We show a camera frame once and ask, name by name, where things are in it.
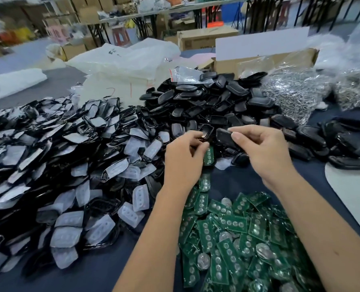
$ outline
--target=fingernail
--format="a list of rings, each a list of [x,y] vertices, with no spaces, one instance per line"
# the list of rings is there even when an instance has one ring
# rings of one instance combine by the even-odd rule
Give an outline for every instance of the fingernail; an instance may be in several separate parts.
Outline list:
[[[239,133],[239,132],[233,132],[233,133],[231,133],[231,138],[232,138],[233,140],[240,140],[240,139],[241,139],[241,133]]]

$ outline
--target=red handwritten number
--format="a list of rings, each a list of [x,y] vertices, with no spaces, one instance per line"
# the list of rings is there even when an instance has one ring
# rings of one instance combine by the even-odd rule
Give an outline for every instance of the red handwritten number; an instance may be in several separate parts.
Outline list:
[[[112,93],[111,93],[110,96],[113,96],[113,95],[114,95],[114,93],[115,93],[115,88],[106,88],[106,89],[113,89],[113,91],[112,91]]]

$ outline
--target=hand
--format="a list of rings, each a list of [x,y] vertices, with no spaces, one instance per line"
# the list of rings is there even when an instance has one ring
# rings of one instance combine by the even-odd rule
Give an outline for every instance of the hand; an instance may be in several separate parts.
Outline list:
[[[267,188],[288,181],[298,173],[292,164],[283,133],[275,128],[257,125],[231,127],[232,139],[250,157],[253,169]]]
[[[209,147],[208,142],[200,142],[201,131],[188,131],[166,146],[164,187],[170,191],[188,196],[199,180],[203,158]]]

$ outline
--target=forearm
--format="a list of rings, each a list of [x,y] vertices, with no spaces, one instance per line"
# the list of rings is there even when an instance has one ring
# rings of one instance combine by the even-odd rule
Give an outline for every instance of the forearm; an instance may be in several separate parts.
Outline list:
[[[274,186],[328,292],[360,291],[360,237],[299,174]]]
[[[173,291],[176,248],[187,193],[165,186],[113,292]]]

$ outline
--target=person's right hand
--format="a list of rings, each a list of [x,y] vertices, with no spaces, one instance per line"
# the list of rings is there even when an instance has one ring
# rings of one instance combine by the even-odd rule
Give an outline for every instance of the person's right hand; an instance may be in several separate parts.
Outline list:
[[[232,139],[250,157],[253,169],[270,190],[297,175],[283,133],[258,125],[231,127]]]

